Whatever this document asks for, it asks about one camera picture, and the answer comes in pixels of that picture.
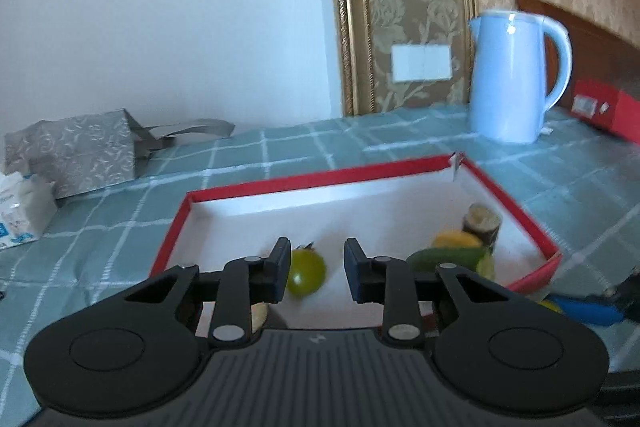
white wall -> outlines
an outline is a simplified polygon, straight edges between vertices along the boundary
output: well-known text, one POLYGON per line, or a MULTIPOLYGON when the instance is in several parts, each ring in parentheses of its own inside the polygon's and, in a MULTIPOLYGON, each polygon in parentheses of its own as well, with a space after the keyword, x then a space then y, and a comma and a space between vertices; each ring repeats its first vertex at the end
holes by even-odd
POLYGON ((0 0, 0 134, 127 107, 143 124, 340 116, 332 0, 0 0))

light switch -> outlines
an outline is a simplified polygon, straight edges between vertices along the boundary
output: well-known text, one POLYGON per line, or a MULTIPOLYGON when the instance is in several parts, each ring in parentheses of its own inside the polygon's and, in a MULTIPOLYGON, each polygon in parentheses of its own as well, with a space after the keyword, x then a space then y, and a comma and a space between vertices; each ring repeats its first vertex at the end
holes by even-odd
POLYGON ((450 80, 451 47, 448 44, 394 44, 391 46, 394 82, 450 80))

green checkered tablecloth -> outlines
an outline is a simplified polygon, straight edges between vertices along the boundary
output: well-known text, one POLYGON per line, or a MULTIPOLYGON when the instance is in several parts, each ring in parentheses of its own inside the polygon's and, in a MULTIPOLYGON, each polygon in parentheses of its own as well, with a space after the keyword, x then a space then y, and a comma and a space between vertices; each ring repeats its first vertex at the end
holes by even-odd
MULTIPOLYGON (((136 181, 68 198, 45 236, 0 251, 0 425, 37 410, 22 370, 43 327, 146 278, 185 192, 462 150, 565 254, 557 291, 601 293, 640 264, 640 148, 553 110, 532 145, 468 131, 465 107, 399 109, 246 132, 156 154, 136 181)), ((597 328, 612 370, 640 367, 640 328, 597 328)))

tissue pack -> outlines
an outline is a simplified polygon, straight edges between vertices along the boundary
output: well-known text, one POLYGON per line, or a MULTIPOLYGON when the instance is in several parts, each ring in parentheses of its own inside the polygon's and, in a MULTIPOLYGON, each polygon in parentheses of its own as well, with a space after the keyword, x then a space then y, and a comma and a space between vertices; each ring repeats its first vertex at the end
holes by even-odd
POLYGON ((0 249, 39 239, 57 209, 50 184, 39 176, 0 174, 0 249))

silver gift bag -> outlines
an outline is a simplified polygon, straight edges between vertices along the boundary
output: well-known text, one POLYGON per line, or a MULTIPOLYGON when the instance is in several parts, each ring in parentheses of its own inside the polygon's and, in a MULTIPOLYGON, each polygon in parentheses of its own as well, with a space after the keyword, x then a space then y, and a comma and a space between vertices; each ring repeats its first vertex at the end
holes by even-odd
POLYGON ((42 120, 5 135, 6 172, 39 174, 55 183, 56 199, 65 198, 134 179, 136 166, 151 151, 174 144, 169 134, 228 137, 233 129, 233 124, 213 119, 143 128, 125 109, 42 120))

